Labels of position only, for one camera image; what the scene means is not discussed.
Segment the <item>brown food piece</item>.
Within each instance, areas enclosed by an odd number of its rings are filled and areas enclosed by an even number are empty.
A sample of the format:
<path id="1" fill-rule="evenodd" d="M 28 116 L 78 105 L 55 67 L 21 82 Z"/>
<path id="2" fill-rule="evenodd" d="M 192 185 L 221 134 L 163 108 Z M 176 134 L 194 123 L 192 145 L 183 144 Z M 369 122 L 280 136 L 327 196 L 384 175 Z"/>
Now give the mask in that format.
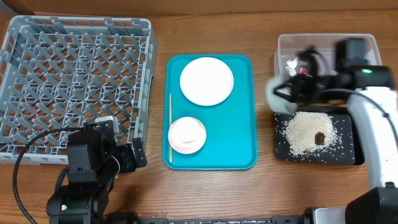
<path id="1" fill-rule="evenodd" d="M 325 145 L 325 135 L 322 132 L 317 132 L 315 134 L 315 144 L 317 146 L 324 146 Z"/>

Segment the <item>large white plate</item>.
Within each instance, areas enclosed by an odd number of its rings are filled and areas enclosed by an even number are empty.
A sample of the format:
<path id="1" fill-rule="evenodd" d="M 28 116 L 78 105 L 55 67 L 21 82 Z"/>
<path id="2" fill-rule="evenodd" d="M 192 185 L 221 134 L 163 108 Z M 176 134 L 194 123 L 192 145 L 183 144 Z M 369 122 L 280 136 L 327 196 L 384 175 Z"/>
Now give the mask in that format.
<path id="1" fill-rule="evenodd" d="M 220 59 L 200 57 L 189 62 L 180 75 L 183 95 L 199 106 L 222 103 L 231 94 L 234 76 L 231 69 Z"/>

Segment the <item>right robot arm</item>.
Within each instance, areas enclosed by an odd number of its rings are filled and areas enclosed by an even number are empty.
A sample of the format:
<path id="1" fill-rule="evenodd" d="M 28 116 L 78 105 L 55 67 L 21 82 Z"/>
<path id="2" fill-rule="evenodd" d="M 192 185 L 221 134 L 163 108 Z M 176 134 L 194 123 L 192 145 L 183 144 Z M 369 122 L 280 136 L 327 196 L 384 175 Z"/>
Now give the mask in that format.
<path id="1" fill-rule="evenodd" d="M 296 119 L 314 114 L 312 105 L 343 100 L 348 105 L 359 144 L 368 163 L 369 191 L 344 209 L 313 208 L 301 217 L 302 223 L 396 223 L 397 222 L 397 92 L 391 71 L 383 65 L 370 65 L 361 39 L 346 39 L 335 47 L 335 66 L 325 74 L 319 64 L 325 58 L 309 46 L 297 52 L 300 71 L 278 75 L 266 86 L 271 110 Z M 203 123 L 206 141 L 202 150 L 216 162 L 242 156 L 253 146 L 255 122 L 250 97 L 238 84 L 227 99 L 216 105 L 197 105 L 181 91 L 165 94 L 165 131 L 183 110 L 185 117 Z"/>

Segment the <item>rice pile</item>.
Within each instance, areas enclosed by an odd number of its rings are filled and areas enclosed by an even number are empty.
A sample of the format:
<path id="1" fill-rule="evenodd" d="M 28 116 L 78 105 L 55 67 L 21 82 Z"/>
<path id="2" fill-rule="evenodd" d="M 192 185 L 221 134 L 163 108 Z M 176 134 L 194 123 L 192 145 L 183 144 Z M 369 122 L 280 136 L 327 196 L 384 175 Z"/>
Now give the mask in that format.
<path id="1" fill-rule="evenodd" d="M 315 144 L 317 132 L 322 132 L 325 135 L 326 146 L 336 142 L 336 131 L 326 113 L 297 112 L 291 115 L 294 116 L 294 119 L 288 122 L 283 134 L 287 136 L 295 153 L 303 152 L 305 149 L 310 152 L 321 149 L 322 146 Z"/>

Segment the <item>white cup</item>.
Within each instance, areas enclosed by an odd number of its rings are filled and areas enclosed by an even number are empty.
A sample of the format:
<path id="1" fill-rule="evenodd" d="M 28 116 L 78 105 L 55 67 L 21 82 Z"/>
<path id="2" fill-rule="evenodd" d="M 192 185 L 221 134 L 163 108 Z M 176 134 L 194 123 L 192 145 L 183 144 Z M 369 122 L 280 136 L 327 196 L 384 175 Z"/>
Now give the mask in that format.
<path id="1" fill-rule="evenodd" d="M 172 137 L 177 142 L 191 143 L 200 135 L 200 126 L 192 117 L 182 117 L 174 122 Z"/>

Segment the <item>red snack wrapper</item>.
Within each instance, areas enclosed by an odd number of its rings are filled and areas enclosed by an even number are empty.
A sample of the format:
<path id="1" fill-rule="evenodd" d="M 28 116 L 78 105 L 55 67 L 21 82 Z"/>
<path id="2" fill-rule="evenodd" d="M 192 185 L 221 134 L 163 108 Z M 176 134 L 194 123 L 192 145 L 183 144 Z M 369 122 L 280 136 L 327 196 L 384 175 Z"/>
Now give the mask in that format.
<path id="1" fill-rule="evenodd" d="M 308 70 L 305 67 L 300 67 L 299 75 L 308 75 Z"/>

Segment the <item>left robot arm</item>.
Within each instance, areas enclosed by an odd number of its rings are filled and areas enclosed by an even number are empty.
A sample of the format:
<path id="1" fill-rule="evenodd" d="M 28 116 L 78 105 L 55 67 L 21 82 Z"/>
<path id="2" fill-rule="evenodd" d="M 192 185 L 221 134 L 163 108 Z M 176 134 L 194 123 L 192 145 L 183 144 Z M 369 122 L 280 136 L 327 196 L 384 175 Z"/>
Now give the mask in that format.
<path id="1" fill-rule="evenodd" d="M 85 124 L 67 143 L 68 184 L 57 180 L 46 212 L 50 223 L 108 223 L 104 211 L 117 175 L 134 172 L 138 163 L 129 144 L 117 145 L 114 121 Z"/>

